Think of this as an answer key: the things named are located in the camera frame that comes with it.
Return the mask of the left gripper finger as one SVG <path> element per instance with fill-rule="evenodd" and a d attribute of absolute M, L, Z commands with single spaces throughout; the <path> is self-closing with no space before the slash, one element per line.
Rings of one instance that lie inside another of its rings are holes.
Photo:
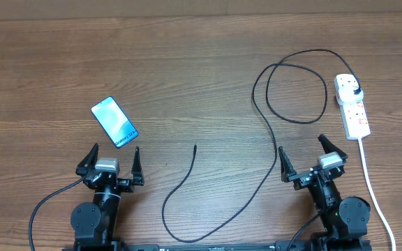
<path fill-rule="evenodd" d="M 131 169 L 131 174 L 133 175 L 133 184 L 143 186 L 144 185 L 144 177 L 142 172 L 142 165 L 140 162 L 140 148 L 138 146 L 135 147 L 135 155 L 133 159 L 133 166 Z"/>
<path fill-rule="evenodd" d="M 78 176 L 85 176 L 90 169 L 94 169 L 98 159 L 98 144 L 95 143 L 90 152 L 77 165 L 75 173 Z"/>

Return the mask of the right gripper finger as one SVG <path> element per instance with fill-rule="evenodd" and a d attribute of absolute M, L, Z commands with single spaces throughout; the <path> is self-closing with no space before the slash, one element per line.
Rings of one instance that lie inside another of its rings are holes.
<path fill-rule="evenodd" d="M 282 146 L 278 148 L 278 154 L 281 161 L 281 180 L 284 183 L 291 182 L 291 177 L 297 173 Z"/>
<path fill-rule="evenodd" d="M 347 160 L 348 155 L 339 147 L 331 143 L 324 134 L 318 136 L 318 141 L 321 143 L 325 153 L 336 152 L 344 162 Z"/>

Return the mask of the smartphone with blue screen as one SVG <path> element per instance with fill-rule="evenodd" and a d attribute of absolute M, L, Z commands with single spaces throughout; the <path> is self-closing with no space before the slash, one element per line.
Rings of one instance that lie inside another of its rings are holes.
<path fill-rule="evenodd" d="M 91 113 L 117 148 L 123 147 L 139 136 L 135 126 L 112 96 L 94 105 Z"/>

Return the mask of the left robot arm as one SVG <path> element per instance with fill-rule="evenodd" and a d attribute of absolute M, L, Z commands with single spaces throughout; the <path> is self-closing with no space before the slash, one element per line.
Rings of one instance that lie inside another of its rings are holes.
<path fill-rule="evenodd" d="M 75 207 L 70 224 L 75 232 L 74 250 L 127 250 L 120 238 L 114 236 L 121 195 L 133 193 L 136 186 L 144 185 L 140 162 L 140 148 L 135 148 L 132 178 L 119 177 L 116 158 L 99 158 L 98 145 L 77 165 L 75 173 L 94 191 L 91 202 Z"/>

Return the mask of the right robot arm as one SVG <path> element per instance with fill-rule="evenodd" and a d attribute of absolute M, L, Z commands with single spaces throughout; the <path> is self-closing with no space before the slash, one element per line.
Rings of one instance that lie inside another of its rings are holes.
<path fill-rule="evenodd" d="M 289 241 L 275 242 L 276 250 L 310 251 L 368 251 L 371 250 L 367 224 L 371 216 L 370 204 L 361 197 L 343 199 L 334 179 L 345 173 L 348 155 L 331 143 L 324 134 L 318 136 L 325 154 L 317 165 L 297 173 L 283 147 L 278 148 L 281 161 L 281 180 L 293 183 L 295 190 L 308 189 L 317 214 L 313 216 Z"/>

